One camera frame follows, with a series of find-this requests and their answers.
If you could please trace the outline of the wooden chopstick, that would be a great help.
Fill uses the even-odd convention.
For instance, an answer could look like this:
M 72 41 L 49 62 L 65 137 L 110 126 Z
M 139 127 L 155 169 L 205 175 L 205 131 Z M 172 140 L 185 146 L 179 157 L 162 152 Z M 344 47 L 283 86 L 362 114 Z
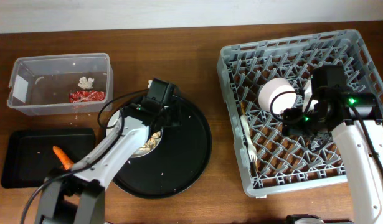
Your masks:
M 242 102 L 240 102 L 240 109 L 242 111 L 242 115 L 246 115 L 244 104 Z M 255 175 L 257 176 L 258 175 L 257 162 L 256 163 L 252 162 L 252 164 L 253 164 L 253 168 L 255 170 Z

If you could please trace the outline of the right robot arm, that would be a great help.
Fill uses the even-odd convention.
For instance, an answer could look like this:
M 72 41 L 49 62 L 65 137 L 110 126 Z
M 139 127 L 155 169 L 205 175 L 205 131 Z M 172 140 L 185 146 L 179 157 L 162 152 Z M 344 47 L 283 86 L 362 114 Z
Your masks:
M 285 136 L 332 138 L 341 155 L 355 223 L 383 223 L 383 116 L 375 94 L 355 92 L 340 65 L 323 65 L 310 76 L 305 109 L 286 109 Z

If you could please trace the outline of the red snack wrapper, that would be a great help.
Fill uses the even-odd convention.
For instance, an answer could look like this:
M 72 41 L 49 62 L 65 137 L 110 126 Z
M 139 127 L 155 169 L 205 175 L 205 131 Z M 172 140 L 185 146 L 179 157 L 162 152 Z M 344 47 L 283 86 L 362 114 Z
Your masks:
M 87 91 L 76 91 L 69 94 L 69 100 L 71 103 L 81 103 L 89 101 L 102 101 L 106 97 L 105 92 L 87 90 Z

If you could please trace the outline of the grey plate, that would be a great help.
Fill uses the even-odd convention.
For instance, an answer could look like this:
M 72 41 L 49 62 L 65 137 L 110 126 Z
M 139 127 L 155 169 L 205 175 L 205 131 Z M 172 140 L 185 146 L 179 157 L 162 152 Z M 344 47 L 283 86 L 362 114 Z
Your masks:
M 119 117 L 120 117 L 120 112 L 117 110 L 108 120 L 108 125 L 109 126 L 115 125 L 116 122 L 119 120 Z M 162 139 L 162 136 L 163 136 L 163 130 L 160 130 L 159 132 L 155 132 L 154 134 L 152 134 L 151 138 L 143 146 L 141 146 L 137 151 L 135 151 L 130 157 L 137 158 L 137 157 L 142 157 L 149 154 L 158 146 L 158 144 L 160 143 Z

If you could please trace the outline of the pink saucer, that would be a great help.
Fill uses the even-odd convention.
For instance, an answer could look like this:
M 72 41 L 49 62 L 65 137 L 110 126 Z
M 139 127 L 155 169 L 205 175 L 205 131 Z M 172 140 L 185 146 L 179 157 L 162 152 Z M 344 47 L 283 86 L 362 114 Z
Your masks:
M 296 93 L 288 80 L 284 78 L 271 79 L 259 91 L 259 107 L 264 111 L 270 112 L 270 105 L 274 97 L 286 91 L 290 91 L 290 93 L 285 93 L 274 101 L 272 106 L 274 114 L 282 114 L 286 109 L 292 108 L 296 101 Z

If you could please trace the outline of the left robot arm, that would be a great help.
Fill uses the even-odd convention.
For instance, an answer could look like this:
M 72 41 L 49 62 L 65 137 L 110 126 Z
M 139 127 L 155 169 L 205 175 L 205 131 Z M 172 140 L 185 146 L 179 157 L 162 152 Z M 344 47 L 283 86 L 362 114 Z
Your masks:
M 118 171 L 154 133 L 180 125 L 179 92 L 173 83 L 150 81 L 138 92 L 138 102 L 118 108 L 116 122 L 104 127 L 109 134 L 89 154 L 44 180 L 24 206 L 20 222 L 39 195 L 36 223 L 104 223 L 106 189 Z

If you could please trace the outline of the orange carrot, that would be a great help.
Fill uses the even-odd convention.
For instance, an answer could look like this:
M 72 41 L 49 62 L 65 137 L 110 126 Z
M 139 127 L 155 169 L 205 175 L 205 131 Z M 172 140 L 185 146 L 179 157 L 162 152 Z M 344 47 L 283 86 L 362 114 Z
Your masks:
M 65 170 L 70 170 L 72 166 L 74 165 L 73 161 L 69 158 L 68 155 L 58 146 L 52 147 L 53 152 L 58 157 L 60 162 L 62 163 Z

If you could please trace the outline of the white plastic fork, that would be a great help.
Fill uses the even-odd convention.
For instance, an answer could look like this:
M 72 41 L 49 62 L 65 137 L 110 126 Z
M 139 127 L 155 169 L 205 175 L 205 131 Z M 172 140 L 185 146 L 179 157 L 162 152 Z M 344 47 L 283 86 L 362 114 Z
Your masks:
M 250 161 L 253 163 L 257 162 L 257 150 L 256 147 L 252 143 L 251 135 L 250 135 L 250 127 L 248 125 L 248 119 L 246 115 L 240 116 L 240 121 L 242 128 L 245 133 L 245 138 L 247 140 L 247 150 Z

